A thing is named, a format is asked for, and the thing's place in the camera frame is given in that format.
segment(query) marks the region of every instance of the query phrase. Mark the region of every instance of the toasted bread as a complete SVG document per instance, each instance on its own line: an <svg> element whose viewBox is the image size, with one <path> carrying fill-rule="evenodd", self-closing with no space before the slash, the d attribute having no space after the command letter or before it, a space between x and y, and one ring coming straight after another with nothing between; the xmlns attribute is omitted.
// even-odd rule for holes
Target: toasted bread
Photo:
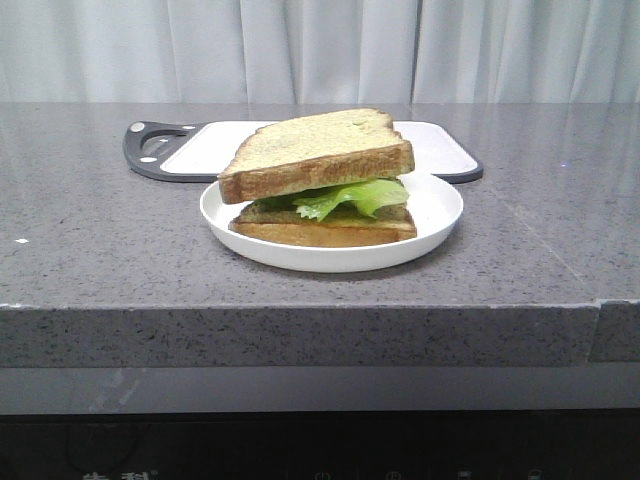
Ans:
<svg viewBox="0 0 640 480"><path fill-rule="evenodd" d="M267 125L245 140L218 175L225 203L295 193L414 169L411 143L392 117L358 108Z"/></svg>
<svg viewBox="0 0 640 480"><path fill-rule="evenodd" d="M417 235L411 214L402 205L380 208L377 218L363 217L354 208L341 206L322 222L302 218L294 208L274 209L254 202L242 210L229 229L248 237L305 247L380 245Z"/></svg>

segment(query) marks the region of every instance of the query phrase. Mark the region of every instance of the sandwich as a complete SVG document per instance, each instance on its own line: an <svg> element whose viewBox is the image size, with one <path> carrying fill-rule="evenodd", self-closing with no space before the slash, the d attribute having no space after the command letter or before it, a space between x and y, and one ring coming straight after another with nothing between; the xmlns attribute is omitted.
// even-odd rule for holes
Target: sandwich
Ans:
<svg viewBox="0 0 640 480"><path fill-rule="evenodd" d="M218 175L223 202L247 204L231 231L311 247L379 245L414 238L408 192L411 143L392 117L356 108L262 127Z"/></svg>

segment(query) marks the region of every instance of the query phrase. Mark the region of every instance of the white curtain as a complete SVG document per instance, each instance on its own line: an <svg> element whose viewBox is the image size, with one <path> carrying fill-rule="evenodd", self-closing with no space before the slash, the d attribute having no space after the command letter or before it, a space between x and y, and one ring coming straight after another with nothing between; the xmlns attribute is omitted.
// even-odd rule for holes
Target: white curtain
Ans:
<svg viewBox="0 0 640 480"><path fill-rule="evenodd" d="M0 101L639 102L640 0L0 0Z"/></svg>

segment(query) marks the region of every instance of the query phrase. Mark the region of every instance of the green lettuce leaf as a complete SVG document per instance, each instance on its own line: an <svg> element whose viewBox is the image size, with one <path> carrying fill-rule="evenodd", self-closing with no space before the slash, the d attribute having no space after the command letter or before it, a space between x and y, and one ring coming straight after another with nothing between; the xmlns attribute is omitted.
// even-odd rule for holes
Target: green lettuce leaf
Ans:
<svg viewBox="0 0 640 480"><path fill-rule="evenodd" d="M375 218L375 212L387 205L402 204L409 198L409 192L395 180L368 180L326 187L318 191L302 192L303 196L292 201L296 211L306 218L315 218L319 222L344 202L353 204L362 215Z"/></svg>

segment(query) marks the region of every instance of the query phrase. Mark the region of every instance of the granite countertop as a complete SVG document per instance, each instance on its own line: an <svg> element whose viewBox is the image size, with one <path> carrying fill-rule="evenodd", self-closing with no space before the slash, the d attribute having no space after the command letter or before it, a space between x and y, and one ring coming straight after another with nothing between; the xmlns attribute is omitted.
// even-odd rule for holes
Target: granite countertop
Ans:
<svg viewBox="0 0 640 480"><path fill-rule="evenodd" d="M640 106L380 105L485 166L410 263L314 274L243 258L204 184L131 171L137 120L348 106L0 104L0 367L567 366L640 361Z"/></svg>

